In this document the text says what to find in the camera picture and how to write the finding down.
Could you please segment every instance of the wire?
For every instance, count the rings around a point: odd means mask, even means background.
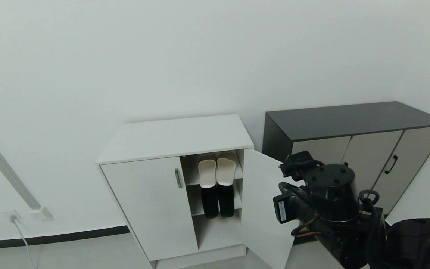
[[[298,233],[300,233],[300,231],[305,228],[306,226],[310,225],[314,220],[316,220],[320,215],[316,214],[316,216],[314,218],[312,218],[312,220],[306,222],[305,224],[298,226],[297,228],[293,229],[292,231],[292,236],[296,236]]]
[[[307,235],[320,235],[320,234],[321,234],[321,232],[306,232],[306,233],[296,234],[295,237],[304,237]]]
[[[27,252],[28,252],[29,261],[31,261],[31,265],[32,265],[32,267],[33,267],[34,269],[36,269],[36,266],[34,265],[34,262],[32,261],[31,254],[29,253],[29,246],[28,246],[28,242],[26,242],[26,239],[24,239],[24,236],[22,235],[21,230],[19,230],[19,226],[17,225],[17,223],[16,223],[16,221],[15,221],[15,219],[16,219],[16,218],[17,218],[16,216],[11,215],[11,216],[10,216],[10,222],[11,222],[11,223],[13,223],[14,225],[16,225],[16,228],[18,229],[19,235],[21,235],[21,238],[22,238],[22,240],[24,241],[24,244],[26,245],[26,250],[27,250]]]
[[[386,269],[391,268],[391,264],[380,259],[381,254],[379,253],[380,245],[379,239],[377,237],[377,230],[379,228],[379,216],[377,208],[373,206],[371,199],[364,198],[362,200],[364,206],[368,212],[371,212],[371,217],[369,221],[369,229],[367,233],[367,238],[365,242],[365,259],[369,264],[369,268],[372,269]]]

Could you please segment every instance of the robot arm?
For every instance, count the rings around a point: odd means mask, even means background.
[[[305,182],[300,187],[281,182],[282,194],[273,198],[280,223],[300,221],[292,236],[314,235],[346,269],[367,263],[370,268],[389,267],[381,259],[386,231],[383,210],[374,207],[379,194],[372,190],[358,194],[352,169],[325,165],[313,160],[308,151],[288,156],[279,167],[283,177]]]

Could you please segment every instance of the white slipper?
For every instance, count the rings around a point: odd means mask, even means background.
[[[218,169],[216,171],[216,180],[222,186],[231,186],[235,178],[235,169],[237,168],[237,157],[231,152],[222,152],[217,160]]]
[[[206,189],[216,184],[216,162],[215,155],[202,155],[198,163],[198,174],[200,187]]]

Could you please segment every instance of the gray cabinet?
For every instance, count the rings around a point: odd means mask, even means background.
[[[378,191],[389,213],[430,155],[430,114],[400,102],[266,112],[262,152],[284,161],[303,150],[348,163],[358,191]]]

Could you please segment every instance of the black shoe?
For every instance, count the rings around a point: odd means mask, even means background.
[[[235,201],[233,185],[217,186],[218,202],[220,203],[220,215],[225,218],[230,218],[235,214]]]
[[[202,188],[200,191],[202,197],[203,213],[208,219],[218,216],[218,197],[216,185],[210,188]]]

